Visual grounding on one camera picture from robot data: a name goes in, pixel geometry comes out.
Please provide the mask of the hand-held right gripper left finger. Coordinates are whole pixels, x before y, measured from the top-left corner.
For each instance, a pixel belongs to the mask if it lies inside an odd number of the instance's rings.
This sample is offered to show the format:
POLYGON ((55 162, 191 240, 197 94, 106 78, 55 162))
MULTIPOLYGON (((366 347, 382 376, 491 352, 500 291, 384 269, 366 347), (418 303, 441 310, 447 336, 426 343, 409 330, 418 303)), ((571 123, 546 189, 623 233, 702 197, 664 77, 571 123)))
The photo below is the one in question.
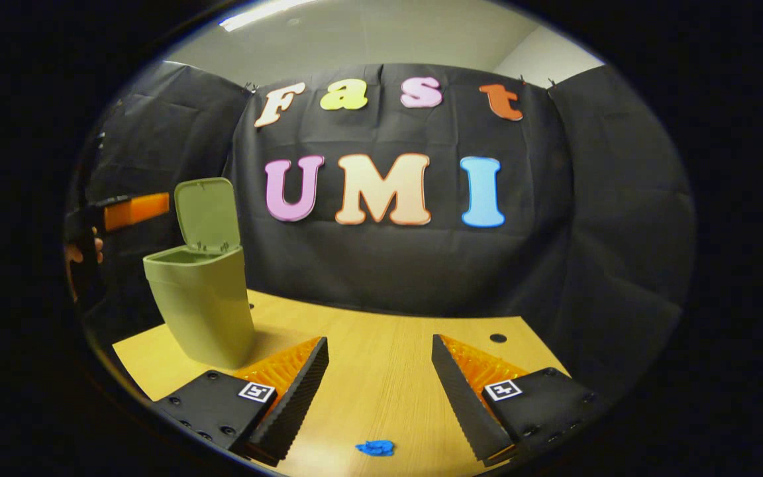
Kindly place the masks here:
POLYGON ((328 364, 328 340, 315 337, 235 374, 207 370, 154 405, 201 439, 276 467, 287 458, 328 364))

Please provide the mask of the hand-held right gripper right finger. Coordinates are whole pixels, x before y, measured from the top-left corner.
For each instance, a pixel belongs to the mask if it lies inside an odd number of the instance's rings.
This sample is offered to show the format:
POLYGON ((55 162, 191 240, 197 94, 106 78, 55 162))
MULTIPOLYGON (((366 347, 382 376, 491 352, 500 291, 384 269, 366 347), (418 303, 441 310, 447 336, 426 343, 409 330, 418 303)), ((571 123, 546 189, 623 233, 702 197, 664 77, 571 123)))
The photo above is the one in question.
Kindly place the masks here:
POLYGON ((446 335, 432 364, 455 419, 482 464, 530 460, 599 419, 608 401, 560 369, 533 372, 446 335))

